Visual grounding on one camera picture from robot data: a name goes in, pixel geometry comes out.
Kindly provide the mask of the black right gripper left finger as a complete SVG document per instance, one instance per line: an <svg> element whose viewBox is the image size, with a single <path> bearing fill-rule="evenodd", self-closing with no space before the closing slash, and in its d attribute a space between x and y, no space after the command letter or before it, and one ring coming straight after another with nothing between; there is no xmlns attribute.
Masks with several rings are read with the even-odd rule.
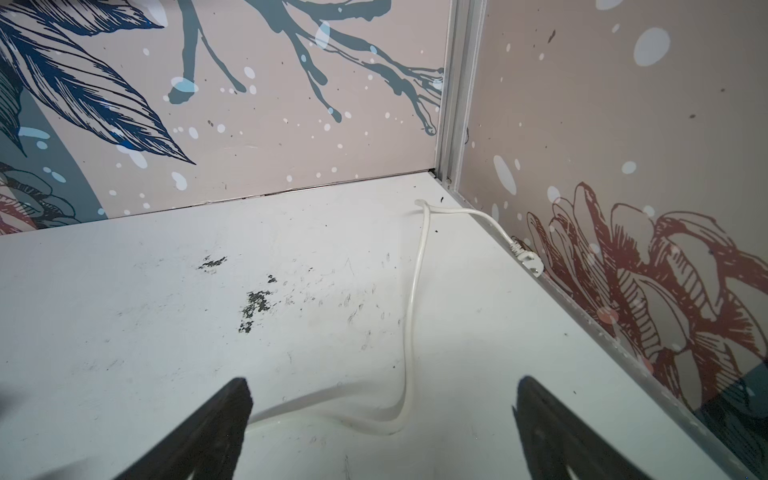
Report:
<svg viewBox="0 0 768 480"><path fill-rule="evenodd" d="M232 379L117 477L231 479L252 407L247 381Z"/></svg>

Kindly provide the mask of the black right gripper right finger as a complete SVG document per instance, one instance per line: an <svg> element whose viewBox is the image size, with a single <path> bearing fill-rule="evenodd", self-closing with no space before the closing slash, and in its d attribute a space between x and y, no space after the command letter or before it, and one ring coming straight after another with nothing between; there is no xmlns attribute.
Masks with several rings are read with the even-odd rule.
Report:
<svg viewBox="0 0 768 480"><path fill-rule="evenodd" d="M532 479L650 480L535 378L520 380L512 411Z"/></svg>

